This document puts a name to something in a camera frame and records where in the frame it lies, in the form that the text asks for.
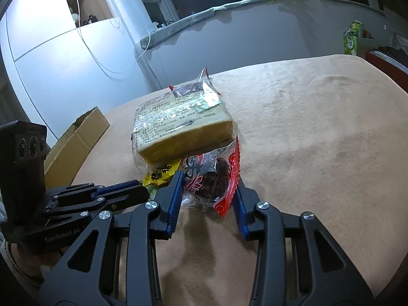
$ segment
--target camera lens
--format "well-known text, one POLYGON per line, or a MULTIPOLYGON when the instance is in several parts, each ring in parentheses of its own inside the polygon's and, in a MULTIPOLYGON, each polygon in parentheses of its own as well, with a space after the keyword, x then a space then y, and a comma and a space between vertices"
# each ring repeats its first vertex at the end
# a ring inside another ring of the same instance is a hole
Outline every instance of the camera lens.
POLYGON ((41 153, 44 152, 44 150, 45 150, 45 141, 44 141, 44 138, 42 138, 41 141, 40 141, 40 151, 41 151, 41 153))
POLYGON ((26 155, 27 151, 27 146, 26 142, 24 139, 20 139, 20 142, 18 143, 18 155, 23 158, 26 155))
POLYGON ((30 140, 30 154, 31 156, 34 156, 37 154, 37 145, 38 145, 38 140, 37 137, 32 137, 30 140))

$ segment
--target cardboard box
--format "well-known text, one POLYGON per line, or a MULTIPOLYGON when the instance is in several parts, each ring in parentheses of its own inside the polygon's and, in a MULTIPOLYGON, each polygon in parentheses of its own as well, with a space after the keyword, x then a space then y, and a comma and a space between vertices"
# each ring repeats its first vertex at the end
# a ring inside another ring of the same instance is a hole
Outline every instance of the cardboard box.
POLYGON ((98 107, 78 117, 44 161, 46 188, 71 185, 89 152, 108 127, 109 122, 98 107))

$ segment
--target metal screw cap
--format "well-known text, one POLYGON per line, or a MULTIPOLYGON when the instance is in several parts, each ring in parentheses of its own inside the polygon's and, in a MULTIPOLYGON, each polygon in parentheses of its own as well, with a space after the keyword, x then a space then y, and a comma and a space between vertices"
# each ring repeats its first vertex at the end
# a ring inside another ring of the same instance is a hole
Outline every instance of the metal screw cap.
POLYGON ((155 201, 148 201, 148 202, 146 202, 145 207, 146 207, 147 209, 155 209, 155 208, 157 207, 157 202, 155 202, 155 201))
POLYGON ((269 204, 266 201, 260 201, 256 204, 259 209, 268 209, 269 204))
POLYGON ((313 214, 312 212, 304 212, 302 216, 305 220, 309 220, 309 221, 315 218, 315 214, 313 214))
POLYGON ((110 217, 111 217, 111 213, 108 212, 107 210, 103 210, 102 212, 99 213, 99 218, 101 220, 106 220, 106 219, 108 219, 110 217))

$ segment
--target windowsill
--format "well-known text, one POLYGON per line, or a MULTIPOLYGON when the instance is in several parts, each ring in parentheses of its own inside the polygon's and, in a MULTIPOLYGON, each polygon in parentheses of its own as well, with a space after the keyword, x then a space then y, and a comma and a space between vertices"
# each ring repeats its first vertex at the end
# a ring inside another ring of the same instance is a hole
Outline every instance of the windowsill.
MULTIPOLYGON (((142 38, 139 42, 140 47, 142 48, 142 50, 147 49, 153 49, 155 46, 158 46, 159 44, 163 43, 164 41, 166 41, 168 38, 170 38, 171 36, 174 36, 175 34, 181 32, 182 30, 188 28, 189 26, 202 22, 206 19, 211 18, 212 16, 214 16, 216 11, 219 10, 230 10, 230 9, 235 9, 241 6, 245 6, 247 4, 256 4, 256 3, 260 3, 260 2, 267 2, 267 1, 271 1, 271 0, 242 0, 239 2, 234 2, 231 4, 224 4, 223 6, 218 6, 218 7, 213 7, 210 9, 207 9, 205 11, 201 11, 198 12, 197 14, 193 14, 191 16, 185 17, 183 19, 180 19, 177 22, 174 22, 164 28, 160 28, 158 30, 156 30, 155 32, 153 32, 151 34, 151 37, 146 36, 144 38, 142 38)), ((380 9, 376 9, 373 8, 371 6, 367 6, 366 4, 361 4, 359 2, 354 2, 354 1, 349 1, 349 0, 330 0, 330 1, 336 1, 336 2, 342 2, 342 3, 347 3, 347 4, 354 4, 360 7, 365 7, 368 8, 372 11, 378 12, 379 14, 385 16, 385 12, 380 10, 380 9)))

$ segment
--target yellow snack packet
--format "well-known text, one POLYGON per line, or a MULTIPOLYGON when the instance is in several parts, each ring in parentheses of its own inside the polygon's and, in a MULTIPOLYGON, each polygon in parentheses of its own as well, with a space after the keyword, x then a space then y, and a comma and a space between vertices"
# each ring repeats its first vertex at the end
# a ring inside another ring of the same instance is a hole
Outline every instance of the yellow snack packet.
POLYGON ((152 171, 151 174, 147 174, 147 176, 143 180, 143 186, 147 185, 163 185, 166 184, 171 180, 174 173, 178 169, 181 160, 172 161, 166 165, 162 165, 157 167, 155 170, 152 171))

